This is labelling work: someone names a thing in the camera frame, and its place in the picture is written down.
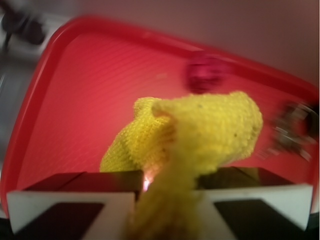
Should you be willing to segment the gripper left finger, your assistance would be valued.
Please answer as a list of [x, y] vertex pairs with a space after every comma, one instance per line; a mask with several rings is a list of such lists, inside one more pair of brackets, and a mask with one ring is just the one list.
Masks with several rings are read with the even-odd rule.
[[16, 239], [123, 240], [143, 189], [142, 171], [57, 173], [10, 191]]

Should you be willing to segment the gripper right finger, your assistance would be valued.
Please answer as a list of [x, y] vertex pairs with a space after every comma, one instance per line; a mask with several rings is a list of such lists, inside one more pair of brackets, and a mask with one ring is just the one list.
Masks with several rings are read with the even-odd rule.
[[196, 183], [201, 240], [313, 239], [308, 183], [247, 167], [224, 167]]

